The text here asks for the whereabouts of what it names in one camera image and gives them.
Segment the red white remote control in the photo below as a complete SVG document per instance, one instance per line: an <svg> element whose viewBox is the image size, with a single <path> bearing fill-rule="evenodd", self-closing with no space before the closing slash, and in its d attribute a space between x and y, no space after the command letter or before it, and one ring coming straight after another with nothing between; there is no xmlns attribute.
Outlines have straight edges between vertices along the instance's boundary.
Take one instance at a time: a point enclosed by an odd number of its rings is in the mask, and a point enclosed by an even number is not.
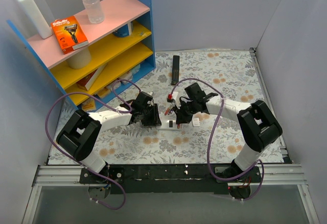
<svg viewBox="0 0 327 224"><path fill-rule="evenodd" d="M161 126L156 127L158 130L163 131L178 131L176 120L168 119L168 120L162 120Z"/></svg>

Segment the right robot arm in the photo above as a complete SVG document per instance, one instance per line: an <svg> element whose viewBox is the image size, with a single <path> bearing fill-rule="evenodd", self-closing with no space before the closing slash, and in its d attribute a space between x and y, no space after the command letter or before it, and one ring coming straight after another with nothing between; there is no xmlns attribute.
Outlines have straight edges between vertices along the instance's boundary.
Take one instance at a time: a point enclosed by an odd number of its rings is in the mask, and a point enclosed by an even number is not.
<svg viewBox="0 0 327 224"><path fill-rule="evenodd" d="M218 181L242 182L250 175L250 170L259 163L264 150L283 133L279 122L262 100L254 103L237 102L225 99L218 90L207 94L198 81L185 88L187 97L181 97L172 90L167 101L174 105L178 125L190 123L196 113L225 117L239 123L245 144L230 166L221 173L214 173L209 164L210 174Z"/></svg>

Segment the white battery cover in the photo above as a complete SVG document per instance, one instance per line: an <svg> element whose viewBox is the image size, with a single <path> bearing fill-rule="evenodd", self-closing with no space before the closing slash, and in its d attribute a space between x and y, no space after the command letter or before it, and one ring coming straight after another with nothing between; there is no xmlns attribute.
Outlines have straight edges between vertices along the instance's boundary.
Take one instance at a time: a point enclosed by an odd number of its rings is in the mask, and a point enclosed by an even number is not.
<svg viewBox="0 0 327 224"><path fill-rule="evenodd" d="M200 120L199 120L199 118L193 118L192 119L192 125L194 126L194 127L199 127L200 126Z"/></svg>

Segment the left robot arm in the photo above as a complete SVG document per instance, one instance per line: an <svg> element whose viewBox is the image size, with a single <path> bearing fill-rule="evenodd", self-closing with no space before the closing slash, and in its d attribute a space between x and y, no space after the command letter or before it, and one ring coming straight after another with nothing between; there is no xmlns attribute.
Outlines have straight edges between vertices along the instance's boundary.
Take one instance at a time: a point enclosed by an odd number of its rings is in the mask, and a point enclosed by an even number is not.
<svg viewBox="0 0 327 224"><path fill-rule="evenodd" d="M135 99L114 109L87 113L76 110L64 125L56 142L76 162L91 170L97 183L104 183L109 176L106 162L94 152L94 145L101 132L140 122L145 127L161 125L158 104L153 97L141 91Z"/></svg>

